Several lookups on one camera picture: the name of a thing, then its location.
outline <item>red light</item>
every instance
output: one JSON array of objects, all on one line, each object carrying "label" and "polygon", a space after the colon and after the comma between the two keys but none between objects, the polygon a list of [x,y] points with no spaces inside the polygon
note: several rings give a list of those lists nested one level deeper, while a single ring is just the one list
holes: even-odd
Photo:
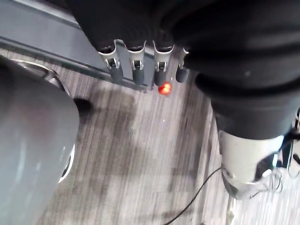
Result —
[{"label": "red light", "polygon": [[171,93],[172,86],[169,82],[165,82],[162,86],[158,87],[158,92],[162,95],[168,95]]}]

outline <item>gray plastic object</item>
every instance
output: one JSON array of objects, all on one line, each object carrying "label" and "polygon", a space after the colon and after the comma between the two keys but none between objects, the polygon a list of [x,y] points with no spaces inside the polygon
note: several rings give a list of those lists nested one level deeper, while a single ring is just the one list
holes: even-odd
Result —
[{"label": "gray plastic object", "polygon": [[35,225],[76,140],[72,98],[0,56],[0,224]]},{"label": "gray plastic object", "polygon": [[166,75],[167,75],[167,71],[164,72],[162,69],[160,69],[159,71],[155,71],[154,72],[154,83],[158,87],[162,86],[166,81]]},{"label": "gray plastic object", "polygon": [[136,85],[142,85],[144,82],[144,70],[139,68],[132,70],[132,78]]},{"label": "gray plastic object", "polygon": [[188,75],[189,75],[189,69],[186,68],[182,68],[180,69],[180,67],[177,68],[176,71],[176,80],[179,83],[184,83],[188,80]]},{"label": "gray plastic object", "polygon": [[123,70],[121,64],[119,68],[116,68],[115,65],[112,66],[112,68],[110,69],[110,73],[111,73],[112,81],[114,83],[120,84],[121,81],[123,80]]}]

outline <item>floor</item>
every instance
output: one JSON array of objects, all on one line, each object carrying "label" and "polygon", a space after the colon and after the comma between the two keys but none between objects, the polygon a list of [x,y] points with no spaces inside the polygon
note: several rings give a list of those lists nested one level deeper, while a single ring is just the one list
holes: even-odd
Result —
[{"label": "floor", "polygon": [[[1,48],[0,53],[54,69],[73,97],[93,104],[81,121],[73,168],[39,225],[162,225],[220,167],[210,101],[193,85],[194,75],[186,84],[175,81],[175,59],[168,74],[173,90],[163,97],[156,89],[144,93],[121,87],[16,49]],[[300,179],[284,171],[283,176],[280,195],[263,193],[237,202],[232,224],[299,224]],[[227,204],[217,172],[173,224],[225,225]]]}]

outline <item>metal clip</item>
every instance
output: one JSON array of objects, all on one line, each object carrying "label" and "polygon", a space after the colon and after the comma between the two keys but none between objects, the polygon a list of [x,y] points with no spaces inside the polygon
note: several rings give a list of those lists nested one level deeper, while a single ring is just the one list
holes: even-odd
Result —
[{"label": "metal clip", "polygon": [[136,68],[142,70],[144,68],[145,45],[146,41],[144,42],[143,48],[138,51],[132,51],[127,49],[129,52],[129,60],[132,70],[135,70]]},{"label": "metal clip", "polygon": [[112,67],[118,69],[120,67],[120,59],[117,52],[116,40],[114,40],[114,50],[110,53],[98,52],[102,60],[106,63],[106,66],[111,70]]},{"label": "metal clip", "polygon": [[179,69],[183,69],[183,64],[184,64],[184,57],[188,54],[189,52],[186,51],[184,48],[182,48],[180,54],[179,54]]},{"label": "metal clip", "polygon": [[167,52],[160,52],[156,49],[155,42],[153,41],[154,45],[154,61],[155,61],[155,71],[159,72],[160,70],[163,70],[163,72],[167,71],[169,59],[171,56],[171,53],[174,49],[174,46],[171,50]]}]

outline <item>wire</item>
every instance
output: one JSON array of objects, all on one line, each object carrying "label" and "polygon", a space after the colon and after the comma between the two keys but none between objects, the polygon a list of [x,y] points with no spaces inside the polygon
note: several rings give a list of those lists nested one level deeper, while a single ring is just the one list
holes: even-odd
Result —
[{"label": "wire", "polygon": [[220,168],[216,169],[214,172],[212,172],[207,178],[206,180],[203,182],[203,184],[201,185],[201,187],[199,188],[199,190],[197,191],[197,193],[195,194],[195,196],[193,197],[193,199],[190,201],[190,203],[177,215],[175,216],[173,219],[171,219],[169,222],[165,223],[164,225],[169,225],[172,222],[174,222],[178,217],[180,217],[187,209],[188,207],[191,206],[191,204],[195,201],[196,197],[198,196],[198,194],[200,193],[201,189],[203,188],[203,186],[208,182],[208,180],[212,177],[212,175],[214,175],[218,170],[220,170]]}]

